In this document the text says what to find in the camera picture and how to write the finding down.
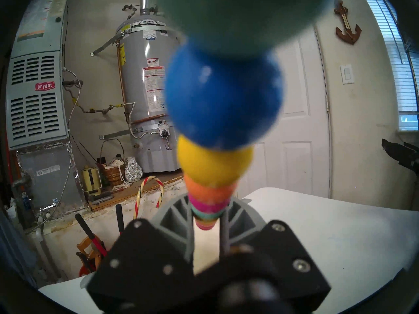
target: wicker basket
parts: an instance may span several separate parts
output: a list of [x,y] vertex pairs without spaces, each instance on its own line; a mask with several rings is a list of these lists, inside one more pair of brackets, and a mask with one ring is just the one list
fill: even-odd
[[[127,160],[125,159],[125,151],[124,148],[122,147],[121,142],[119,141],[119,139],[116,138],[112,138],[112,139],[108,139],[107,141],[111,141],[111,140],[117,140],[119,142],[119,144],[121,145],[122,148],[122,152],[123,152],[123,160],[124,160],[124,165],[121,165],[121,173],[122,176],[125,178],[125,164],[127,162]],[[105,144],[106,141],[103,141],[102,143],[102,147],[100,148],[100,157],[102,157],[102,149],[103,149],[103,144]],[[101,169],[103,171],[103,173],[105,174],[106,178],[108,179],[109,183],[114,187],[116,185],[121,185],[122,184],[122,180],[121,177],[119,175],[119,169],[118,167],[113,167],[111,169],[105,169],[105,167],[103,166],[103,164],[101,164]]]
[[[120,166],[122,176],[125,177],[125,164]],[[119,169],[118,167],[113,167],[111,169],[103,169],[106,178],[112,184],[112,186],[121,185],[122,180],[119,176]]]

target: green ball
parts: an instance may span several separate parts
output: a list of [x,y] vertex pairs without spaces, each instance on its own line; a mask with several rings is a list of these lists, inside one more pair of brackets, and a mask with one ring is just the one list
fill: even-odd
[[255,57],[297,35],[329,0],[156,0],[200,49]]

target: white wall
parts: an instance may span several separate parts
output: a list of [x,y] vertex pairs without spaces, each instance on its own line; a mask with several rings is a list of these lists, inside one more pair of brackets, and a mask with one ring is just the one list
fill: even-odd
[[[85,109],[105,109],[110,104],[122,103],[119,82],[116,47],[109,46],[95,57],[90,52],[96,50],[115,35],[117,27],[127,19],[130,11],[122,11],[126,4],[139,4],[139,0],[68,0],[69,22],[65,43],[65,66],[84,81],[79,104]],[[65,79],[72,79],[66,73]],[[71,97],[64,92],[67,117],[72,108]],[[84,114],[76,108],[70,129],[76,141],[80,141],[96,158],[99,157],[102,141],[99,135],[128,129],[124,108],[115,108],[105,116],[102,113]],[[125,156],[132,156],[129,135],[119,137]],[[75,161],[79,169],[86,163],[93,166],[92,158],[82,149],[85,158],[77,148]],[[117,141],[103,146],[103,156],[110,160],[121,153]]]
[[[341,41],[339,15],[330,6],[317,22],[331,110],[333,199],[408,209],[415,176],[381,147],[381,139],[400,143],[396,89],[387,50],[366,0],[342,0],[355,45]],[[343,85],[340,65],[351,64],[355,83]]]

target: light switch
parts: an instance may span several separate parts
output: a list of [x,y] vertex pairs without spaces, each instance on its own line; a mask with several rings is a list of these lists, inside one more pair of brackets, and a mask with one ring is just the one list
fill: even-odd
[[354,73],[352,72],[352,65],[341,65],[342,83],[350,84],[355,83]]

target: wooden shelf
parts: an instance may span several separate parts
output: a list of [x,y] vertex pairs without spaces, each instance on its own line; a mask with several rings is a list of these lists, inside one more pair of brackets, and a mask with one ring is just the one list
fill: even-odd
[[[163,182],[163,187],[164,187],[165,185],[169,183],[172,183],[181,179],[183,177],[183,172],[181,169],[178,169],[173,172],[144,173],[140,181],[134,182],[129,188],[126,188],[123,191],[114,193],[114,197],[112,199],[109,199],[102,203],[98,203],[97,205],[92,205],[92,203],[89,202],[90,208],[92,209],[92,211],[98,211],[103,208],[116,205],[117,203],[127,200],[128,198],[131,198],[133,196],[136,196],[138,193],[138,189],[141,186],[141,183],[144,180],[144,178],[149,177],[151,175],[158,177],[161,180],[161,182]],[[144,192],[151,191],[157,188],[158,188],[158,183],[155,182],[154,180],[151,180],[145,186]]]

